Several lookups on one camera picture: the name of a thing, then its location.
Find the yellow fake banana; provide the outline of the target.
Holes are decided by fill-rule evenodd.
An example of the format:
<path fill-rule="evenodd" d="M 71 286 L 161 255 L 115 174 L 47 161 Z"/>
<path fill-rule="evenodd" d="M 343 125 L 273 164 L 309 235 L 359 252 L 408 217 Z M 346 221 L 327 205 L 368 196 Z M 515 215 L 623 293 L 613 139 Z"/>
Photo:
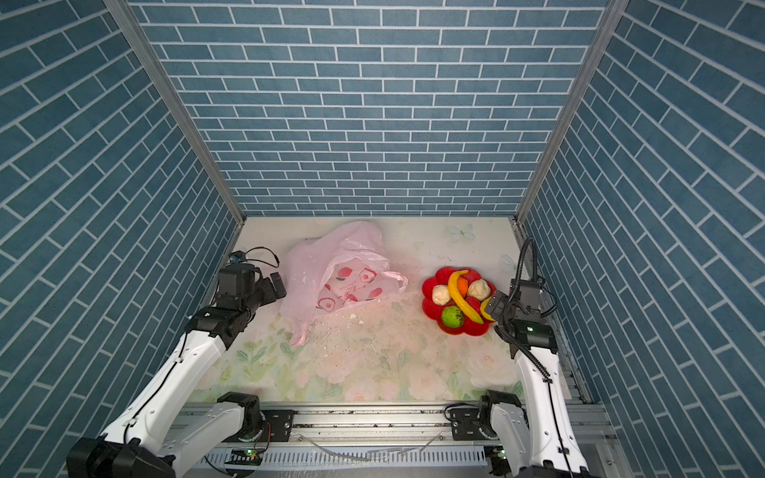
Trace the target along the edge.
<path fill-rule="evenodd" d="M 494 318 L 492 318 L 492 316 L 487 312 L 487 307 L 488 307 L 489 303 L 490 303 L 490 299 L 489 298 L 487 298 L 487 299 L 485 299 L 484 301 L 481 302 L 481 304 L 480 304 L 480 314 L 484 318 L 484 320 L 489 321 L 489 322 L 494 322 Z"/>
<path fill-rule="evenodd" d="M 462 310 L 464 316 L 466 316 L 470 321 L 476 323 L 476 324 L 482 324 L 483 319 L 481 318 L 480 314 L 477 314 L 466 302 L 464 297 L 462 297 L 457 288 L 457 280 L 460 277 L 463 277 L 465 274 L 468 273 L 468 270 L 459 270 L 454 273 L 452 273 L 448 279 L 447 286 L 452 298 L 452 301 Z"/>

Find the red flower-shaped plate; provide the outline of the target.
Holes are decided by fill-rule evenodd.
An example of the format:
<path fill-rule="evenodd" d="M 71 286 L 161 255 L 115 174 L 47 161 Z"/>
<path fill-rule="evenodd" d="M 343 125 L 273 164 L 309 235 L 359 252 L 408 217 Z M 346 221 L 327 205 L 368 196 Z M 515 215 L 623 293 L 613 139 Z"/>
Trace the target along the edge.
<path fill-rule="evenodd" d="M 495 291 L 473 269 L 443 267 L 422 284 L 422 312 L 446 334 L 481 337 L 493 323 L 484 309 Z"/>

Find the green fake kiwi half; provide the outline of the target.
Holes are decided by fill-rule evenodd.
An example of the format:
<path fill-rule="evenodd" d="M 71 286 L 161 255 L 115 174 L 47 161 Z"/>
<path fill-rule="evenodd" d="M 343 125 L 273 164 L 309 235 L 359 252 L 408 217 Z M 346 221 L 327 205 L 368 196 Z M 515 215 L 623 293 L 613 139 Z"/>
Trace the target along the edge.
<path fill-rule="evenodd" d="M 449 306 L 443 309 L 440 320 L 444 328 L 454 330 L 464 325 L 465 317 L 458 306 Z"/>

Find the cream fake peeled fruit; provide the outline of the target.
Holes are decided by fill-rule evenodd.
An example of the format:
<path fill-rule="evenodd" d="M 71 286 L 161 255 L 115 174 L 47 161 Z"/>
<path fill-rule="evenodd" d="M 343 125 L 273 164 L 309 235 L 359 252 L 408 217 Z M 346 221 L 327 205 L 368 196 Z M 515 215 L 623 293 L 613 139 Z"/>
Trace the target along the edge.
<path fill-rule="evenodd" d="M 451 295 L 446 285 L 436 285 L 432 289 L 432 303 L 446 306 L 451 301 Z"/>

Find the pink plastic bag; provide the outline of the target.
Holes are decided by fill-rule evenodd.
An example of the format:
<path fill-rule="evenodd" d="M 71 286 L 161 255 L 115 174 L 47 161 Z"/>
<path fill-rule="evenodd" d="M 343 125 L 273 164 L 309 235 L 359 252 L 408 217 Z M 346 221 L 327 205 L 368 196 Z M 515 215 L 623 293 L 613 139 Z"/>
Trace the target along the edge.
<path fill-rule="evenodd" d="M 280 314 L 292 328 L 293 347 L 304 344 L 322 316 L 400 295 L 408 286 L 390 268 L 382 231 L 369 221 L 301 242 L 285 256 L 282 272 L 287 295 Z"/>

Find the orange fake fruit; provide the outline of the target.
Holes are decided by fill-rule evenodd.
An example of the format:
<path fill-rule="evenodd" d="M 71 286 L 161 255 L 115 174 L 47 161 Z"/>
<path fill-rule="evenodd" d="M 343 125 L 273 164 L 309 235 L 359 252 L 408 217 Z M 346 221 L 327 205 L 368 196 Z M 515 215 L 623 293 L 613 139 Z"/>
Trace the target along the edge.
<path fill-rule="evenodd" d="M 460 277 L 457 280 L 457 288 L 458 288 L 459 294 L 462 297 L 466 297 L 468 295 L 469 283 L 464 277 Z"/>

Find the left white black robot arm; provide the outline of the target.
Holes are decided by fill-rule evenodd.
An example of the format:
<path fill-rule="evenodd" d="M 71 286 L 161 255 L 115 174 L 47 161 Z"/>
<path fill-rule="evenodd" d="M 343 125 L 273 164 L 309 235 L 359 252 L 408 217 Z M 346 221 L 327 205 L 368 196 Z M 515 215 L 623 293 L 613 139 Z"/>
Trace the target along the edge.
<path fill-rule="evenodd" d="M 96 438 L 70 450 L 71 477 L 181 477 L 226 438 L 267 432 L 254 394 L 227 392 L 176 438 L 167 434 L 199 381 L 228 351 L 256 311 L 287 295 L 282 278 L 238 262 L 218 273 L 214 302 L 194 313 L 177 347 L 126 410 Z"/>

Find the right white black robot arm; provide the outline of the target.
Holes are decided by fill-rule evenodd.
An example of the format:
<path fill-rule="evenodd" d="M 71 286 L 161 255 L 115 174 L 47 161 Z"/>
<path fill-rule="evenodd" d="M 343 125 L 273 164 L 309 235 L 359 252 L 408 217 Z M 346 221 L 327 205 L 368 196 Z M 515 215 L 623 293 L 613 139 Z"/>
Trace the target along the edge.
<path fill-rule="evenodd" d="M 486 303 L 484 311 L 519 368 L 524 398 L 488 390 L 481 399 L 482 426 L 498 438 L 514 477 L 590 477 L 567 410 L 559 347 L 544 322 L 541 292 L 536 282 L 513 279 L 507 294 L 497 291 Z"/>

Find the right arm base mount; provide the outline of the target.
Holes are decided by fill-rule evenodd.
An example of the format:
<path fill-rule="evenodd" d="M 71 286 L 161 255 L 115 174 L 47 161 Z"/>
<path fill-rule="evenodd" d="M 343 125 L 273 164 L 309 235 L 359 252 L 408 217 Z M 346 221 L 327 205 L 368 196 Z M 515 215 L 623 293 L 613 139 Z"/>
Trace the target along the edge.
<path fill-rule="evenodd" d="M 512 446 L 530 443 L 530 429 L 524 410 L 514 404 L 494 404 L 490 410 L 476 407 L 446 408 L 444 416 L 456 441 L 498 440 Z"/>

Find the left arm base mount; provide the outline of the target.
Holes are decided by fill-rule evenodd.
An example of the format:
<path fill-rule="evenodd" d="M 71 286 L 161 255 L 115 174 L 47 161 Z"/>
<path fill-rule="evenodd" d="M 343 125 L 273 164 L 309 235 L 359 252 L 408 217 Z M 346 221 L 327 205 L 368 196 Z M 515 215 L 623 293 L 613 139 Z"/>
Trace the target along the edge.
<path fill-rule="evenodd" d="M 245 415 L 244 423 L 236 426 L 234 433 L 229 435 L 224 443 L 258 442 L 288 442 L 291 436 L 293 421 L 296 415 L 294 409 L 265 409 L 261 410 L 259 418 Z"/>

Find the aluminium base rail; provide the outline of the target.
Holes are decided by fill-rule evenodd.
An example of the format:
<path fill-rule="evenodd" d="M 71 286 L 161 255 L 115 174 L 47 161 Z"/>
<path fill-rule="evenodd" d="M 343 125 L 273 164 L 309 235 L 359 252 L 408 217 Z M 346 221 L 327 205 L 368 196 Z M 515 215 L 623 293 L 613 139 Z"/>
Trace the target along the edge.
<path fill-rule="evenodd" d="M 171 422 L 165 439 L 173 440 L 181 430 L 208 415 L 213 404 L 189 402 Z M 310 402 L 263 402 L 261 409 L 294 409 L 296 415 L 288 442 L 277 445 L 308 444 L 312 440 L 329 445 L 424 445 L 436 437 L 435 444 L 450 444 L 451 427 L 444 416 L 445 402 L 380 402 L 379 404 L 310 404 Z M 570 422 L 579 446 L 616 443 L 617 434 L 599 404 L 567 402 Z M 498 440 L 467 441 L 473 444 Z"/>

